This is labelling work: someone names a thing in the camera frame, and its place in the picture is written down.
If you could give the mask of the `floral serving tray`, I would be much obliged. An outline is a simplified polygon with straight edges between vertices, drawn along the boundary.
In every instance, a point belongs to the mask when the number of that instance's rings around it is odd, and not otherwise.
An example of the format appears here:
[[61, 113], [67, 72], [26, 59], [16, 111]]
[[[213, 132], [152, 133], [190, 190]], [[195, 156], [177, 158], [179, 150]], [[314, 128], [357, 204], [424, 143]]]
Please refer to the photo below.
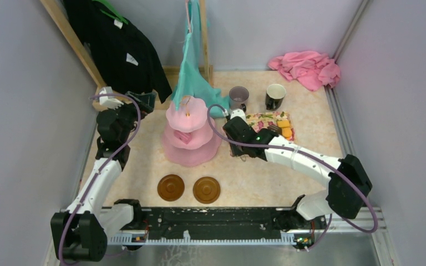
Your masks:
[[[274, 137], [282, 136], [288, 142], [293, 143], [295, 141], [295, 130], [293, 128], [290, 116], [287, 112], [265, 112], [265, 113], [255, 113], [255, 114], [246, 114], [246, 123], [248, 126], [252, 127], [256, 132], [260, 131], [262, 128], [267, 128], [269, 125], [276, 125], [277, 120], [289, 120], [291, 123], [291, 128], [293, 130], [293, 138], [286, 139], [282, 135], [279, 135], [271, 130], [268, 130], [268, 144], [272, 141]], [[249, 147], [255, 147], [255, 144], [249, 144]], [[259, 157], [263, 160], [266, 159], [264, 155], [247, 155], [249, 157]]]

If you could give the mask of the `chocolate cake slice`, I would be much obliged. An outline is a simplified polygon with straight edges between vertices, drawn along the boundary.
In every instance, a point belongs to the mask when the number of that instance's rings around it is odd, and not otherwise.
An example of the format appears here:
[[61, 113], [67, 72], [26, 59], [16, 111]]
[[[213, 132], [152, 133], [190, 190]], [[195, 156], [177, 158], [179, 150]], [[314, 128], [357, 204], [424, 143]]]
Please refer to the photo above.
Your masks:
[[267, 128], [279, 135], [282, 135], [282, 128], [278, 127], [277, 125], [269, 125]]

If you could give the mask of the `orange round cookie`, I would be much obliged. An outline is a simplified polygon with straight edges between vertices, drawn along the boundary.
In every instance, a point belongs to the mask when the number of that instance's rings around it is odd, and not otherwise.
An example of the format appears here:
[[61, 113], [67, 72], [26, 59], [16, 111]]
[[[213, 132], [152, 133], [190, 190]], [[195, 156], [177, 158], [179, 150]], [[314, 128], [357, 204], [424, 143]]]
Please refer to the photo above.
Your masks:
[[285, 137], [286, 139], [292, 139], [293, 138], [293, 130], [291, 127], [283, 127], [281, 135]]

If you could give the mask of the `pink wafer biscuit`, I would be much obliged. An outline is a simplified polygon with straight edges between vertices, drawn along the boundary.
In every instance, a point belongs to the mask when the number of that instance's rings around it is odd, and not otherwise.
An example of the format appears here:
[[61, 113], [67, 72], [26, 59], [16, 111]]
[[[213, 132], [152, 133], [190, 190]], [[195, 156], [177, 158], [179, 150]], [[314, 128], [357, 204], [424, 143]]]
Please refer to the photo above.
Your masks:
[[188, 144], [192, 139], [191, 133], [182, 132], [178, 130], [174, 131], [174, 137], [178, 139], [179, 141], [181, 141], [183, 144]]

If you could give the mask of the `brown wooden coaster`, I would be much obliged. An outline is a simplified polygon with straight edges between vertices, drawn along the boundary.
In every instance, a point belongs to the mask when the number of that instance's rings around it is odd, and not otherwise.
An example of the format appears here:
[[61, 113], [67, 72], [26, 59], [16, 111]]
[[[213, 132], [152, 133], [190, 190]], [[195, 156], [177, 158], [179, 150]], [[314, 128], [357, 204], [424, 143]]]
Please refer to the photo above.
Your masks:
[[221, 186], [213, 177], [202, 177], [195, 182], [192, 191], [198, 202], [211, 204], [220, 197]]
[[185, 191], [183, 179], [178, 175], [166, 175], [158, 183], [158, 195], [165, 201], [178, 200]]

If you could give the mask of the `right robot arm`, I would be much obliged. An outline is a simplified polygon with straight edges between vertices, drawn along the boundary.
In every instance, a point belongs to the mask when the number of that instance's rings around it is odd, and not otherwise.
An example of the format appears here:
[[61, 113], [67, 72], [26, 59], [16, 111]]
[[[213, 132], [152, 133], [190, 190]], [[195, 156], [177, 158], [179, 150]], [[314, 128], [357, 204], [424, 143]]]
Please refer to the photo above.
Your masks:
[[324, 191], [297, 200], [290, 213], [296, 228], [305, 228], [312, 219], [331, 213], [355, 219], [366, 205], [372, 183], [356, 156], [338, 158], [313, 152], [270, 129], [256, 132], [240, 117], [230, 119], [223, 130], [241, 154], [290, 167], [325, 187]]

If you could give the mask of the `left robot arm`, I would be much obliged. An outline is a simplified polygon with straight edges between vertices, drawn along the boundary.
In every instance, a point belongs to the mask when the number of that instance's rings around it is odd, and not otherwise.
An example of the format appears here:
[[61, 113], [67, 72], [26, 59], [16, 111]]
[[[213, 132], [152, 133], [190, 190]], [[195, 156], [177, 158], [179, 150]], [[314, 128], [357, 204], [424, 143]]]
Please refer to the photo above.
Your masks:
[[154, 109], [156, 93], [128, 92], [123, 95], [127, 103], [118, 100], [119, 96], [103, 87], [92, 97], [105, 107], [97, 116], [98, 150], [92, 172], [74, 201], [50, 220], [55, 255], [61, 265], [98, 262], [105, 257], [111, 237], [126, 226], [138, 229], [143, 225], [139, 201], [119, 199], [110, 208], [103, 204], [128, 162], [129, 142], [141, 120]]

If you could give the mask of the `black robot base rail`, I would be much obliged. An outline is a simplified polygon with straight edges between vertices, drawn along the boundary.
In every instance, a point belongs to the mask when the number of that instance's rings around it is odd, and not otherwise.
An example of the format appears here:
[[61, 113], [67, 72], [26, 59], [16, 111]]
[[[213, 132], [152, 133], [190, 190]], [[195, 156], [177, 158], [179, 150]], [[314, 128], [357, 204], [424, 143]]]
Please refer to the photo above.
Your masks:
[[307, 221], [289, 207], [150, 207], [135, 212], [122, 229], [142, 231], [148, 240], [279, 240], [292, 230], [325, 229], [324, 216]]

